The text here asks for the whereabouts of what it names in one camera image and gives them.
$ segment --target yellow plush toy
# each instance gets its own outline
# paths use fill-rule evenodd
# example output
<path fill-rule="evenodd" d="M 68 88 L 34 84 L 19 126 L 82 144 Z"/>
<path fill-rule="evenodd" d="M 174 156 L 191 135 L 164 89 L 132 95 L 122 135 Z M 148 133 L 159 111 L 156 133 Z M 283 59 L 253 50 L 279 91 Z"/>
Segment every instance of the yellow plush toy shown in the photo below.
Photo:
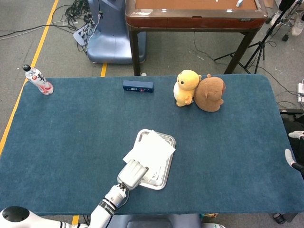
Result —
<path fill-rule="evenodd" d="M 195 90 L 194 101 L 196 105 L 206 112 L 216 112 L 224 103 L 222 95 L 225 92 L 226 85 L 219 77 L 211 77 L 202 80 Z"/>
<path fill-rule="evenodd" d="M 183 70 L 177 76 L 173 93 L 178 107 L 190 105 L 193 102 L 194 91 L 200 81 L 201 75 L 192 70 Z"/>

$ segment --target blue machine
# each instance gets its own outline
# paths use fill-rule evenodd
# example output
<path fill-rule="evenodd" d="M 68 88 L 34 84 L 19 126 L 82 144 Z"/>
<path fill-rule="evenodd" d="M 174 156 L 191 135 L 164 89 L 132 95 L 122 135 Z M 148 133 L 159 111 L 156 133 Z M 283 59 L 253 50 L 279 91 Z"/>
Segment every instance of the blue machine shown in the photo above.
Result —
<path fill-rule="evenodd" d="M 89 0 L 94 22 L 98 22 L 98 12 L 103 18 L 91 37 L 87 56 L 97 63 L 132 63 L 129 32 L 125 20 L 125 0 Z M 139 59 L 146 58 L 146 32 L 138 34 Z"/>

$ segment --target white paper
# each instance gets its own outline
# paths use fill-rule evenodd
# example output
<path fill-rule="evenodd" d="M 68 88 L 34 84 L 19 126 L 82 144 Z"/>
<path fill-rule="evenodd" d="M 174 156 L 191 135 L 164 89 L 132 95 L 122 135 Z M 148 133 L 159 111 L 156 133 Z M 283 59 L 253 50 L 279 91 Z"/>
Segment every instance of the white paper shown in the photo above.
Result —
<path fill-rule="evenodd" d="M 148 167 L 149 170 L 145 175 L 145 179 L 150 179 L 174 151 L 174 147 L 161 138 L 155 131 L 151 131 L 127 153 L 123 161 L 128 163 L 129 160 L 133 159 L 141 165 Z"/>

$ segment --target metal tray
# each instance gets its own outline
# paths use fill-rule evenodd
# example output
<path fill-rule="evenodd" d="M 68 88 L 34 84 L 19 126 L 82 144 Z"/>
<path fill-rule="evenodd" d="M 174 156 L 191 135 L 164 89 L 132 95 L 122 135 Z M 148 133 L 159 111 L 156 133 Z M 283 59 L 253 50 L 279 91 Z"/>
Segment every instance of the metal tray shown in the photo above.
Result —
<path fill-rule="evenodd" d="M 135 144 L 134 146 L 139 143 L 143 137 L 147 136 L 151 130 L 148 129 L 142 129 L 141 131 L 138 132 Z M 156 132 L 161 138 L 163 138 L 167 143 L 169 143 L 171 146 L 175 148 L 175 139 L 171 135 L 163 134 Z M 169 170 L 171 166 L 171 161 L 173 158 L 173 154 L 164 162 L 163 165 L 160 166 L 159 170 L 155 172 L 153 177 L 149 180 L 145 180 L 144 177 L 142 181 L 139 183 L 139 185 L 142 185 L 144 187 L 154 189 L 154 190 L 160 190 L 163 189 L 166 186 L 168 175 L 169 175 Z"/>

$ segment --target brown plush toy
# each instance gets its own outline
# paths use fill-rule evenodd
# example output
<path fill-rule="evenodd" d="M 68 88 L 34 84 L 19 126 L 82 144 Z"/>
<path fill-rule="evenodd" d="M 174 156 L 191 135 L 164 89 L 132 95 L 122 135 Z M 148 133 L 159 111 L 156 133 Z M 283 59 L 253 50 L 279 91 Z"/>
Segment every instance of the brown plush toy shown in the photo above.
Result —
<path fill-rule="evenodd" d="M 211 77 L 202 80 L 194 93 L 196 105 L 206 112 L 216 112 L 224 103 L 222 95 L 226 89 L 224 81 L 219 77 Z"/>

